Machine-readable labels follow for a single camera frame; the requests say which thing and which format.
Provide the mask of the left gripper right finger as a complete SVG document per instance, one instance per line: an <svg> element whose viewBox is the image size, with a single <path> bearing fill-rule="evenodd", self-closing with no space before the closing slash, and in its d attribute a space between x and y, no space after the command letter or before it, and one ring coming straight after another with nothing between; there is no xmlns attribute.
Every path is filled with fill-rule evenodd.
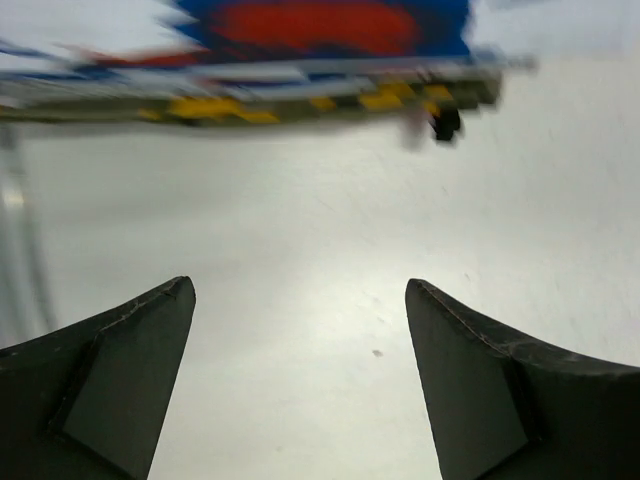
<svg viewBox="0 0 640 480"><path fill-rule="evenodd" d="M445 479L635 479L639 371L483 315L427 281L405 293Z"/></svg>

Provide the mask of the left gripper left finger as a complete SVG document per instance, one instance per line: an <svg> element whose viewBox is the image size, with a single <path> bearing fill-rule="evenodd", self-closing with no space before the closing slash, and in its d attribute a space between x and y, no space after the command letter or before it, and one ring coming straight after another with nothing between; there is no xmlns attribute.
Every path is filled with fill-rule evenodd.
<svg viewBox="0 0 640 480"><path fill-rule="evenodd" d="M194 310L176 277L2 349L2 478L147 478Z"/></svg>

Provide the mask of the blue white patterned trousers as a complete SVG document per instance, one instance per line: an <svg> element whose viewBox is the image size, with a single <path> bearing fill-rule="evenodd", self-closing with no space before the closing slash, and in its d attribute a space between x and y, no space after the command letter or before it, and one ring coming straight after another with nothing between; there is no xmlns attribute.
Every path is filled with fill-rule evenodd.
<svg viewBox="0 0 640 480"><path fill-rule="evenodd" d="M6 80L231 82L467 58L467 1L5 1Z"/></svg>

